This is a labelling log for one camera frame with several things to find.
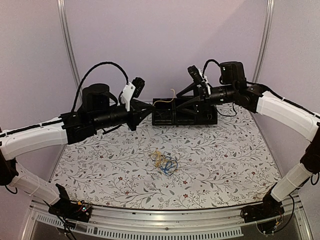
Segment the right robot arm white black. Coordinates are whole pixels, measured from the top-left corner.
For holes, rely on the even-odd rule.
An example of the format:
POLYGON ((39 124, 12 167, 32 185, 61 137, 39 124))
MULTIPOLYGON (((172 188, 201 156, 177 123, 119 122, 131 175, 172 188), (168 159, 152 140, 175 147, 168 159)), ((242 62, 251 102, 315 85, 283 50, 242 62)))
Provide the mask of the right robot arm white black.
POLYGON ((249 112, 274 120, 292 130, 308 142, 298 163, 279 180, 266 194, 258 213, 269 218, 278 210, 278 203, 320 172, 320 117, 302 106, 280 97, 269 87, 254 83, 229 83, 222 86, 191 84, 177 94, 185 100, 177 106, 179 112, 196 115, 190 105, 216 106, 233 103, 249 112))

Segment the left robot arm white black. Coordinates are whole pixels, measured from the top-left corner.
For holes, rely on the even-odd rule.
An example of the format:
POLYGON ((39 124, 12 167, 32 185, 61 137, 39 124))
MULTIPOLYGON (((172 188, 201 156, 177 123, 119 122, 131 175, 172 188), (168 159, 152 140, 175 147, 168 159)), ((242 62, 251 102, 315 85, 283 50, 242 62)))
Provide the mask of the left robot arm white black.
POLYGON ((63 217, 74 213, 65 188, 49 183, 31 173, 16 158, 35 150, 71 145, 97 134, 98 130, 126 124, 135 131, 154 107, 137 97, 143 86, 128 83, 120 98, 110 93, 104 83, 92 84, 82 90, 82 104, 77 111, 61 114, 47 122, 5 130, 0 134, 0 184, 25 191, 54 207, 63 217))

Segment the left arm base electronics board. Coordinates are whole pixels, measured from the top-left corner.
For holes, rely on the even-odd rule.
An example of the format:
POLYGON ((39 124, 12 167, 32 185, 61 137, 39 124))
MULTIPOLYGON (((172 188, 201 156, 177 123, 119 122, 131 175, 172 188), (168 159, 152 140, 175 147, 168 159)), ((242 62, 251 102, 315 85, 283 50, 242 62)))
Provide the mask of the left arm base electronics board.
POLYGON ((61 218, 88 223, 92 214, 92 204, 83 200, 74 202, 61 198, 49 206, 48 212, 61 218))

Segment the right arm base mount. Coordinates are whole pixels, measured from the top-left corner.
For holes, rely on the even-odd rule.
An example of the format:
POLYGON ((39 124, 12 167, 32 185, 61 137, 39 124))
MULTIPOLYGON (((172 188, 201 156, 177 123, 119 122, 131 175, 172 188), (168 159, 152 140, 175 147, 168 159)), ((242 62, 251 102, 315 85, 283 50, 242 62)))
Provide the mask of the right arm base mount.
POLYGON ((276 201, 270 195, 262 199, 262 203, 244 206, 240 216, 245 223, 261 221, 257 229, 264 235, 274 234, 284 220, 284 208, 281 201, 276 201))

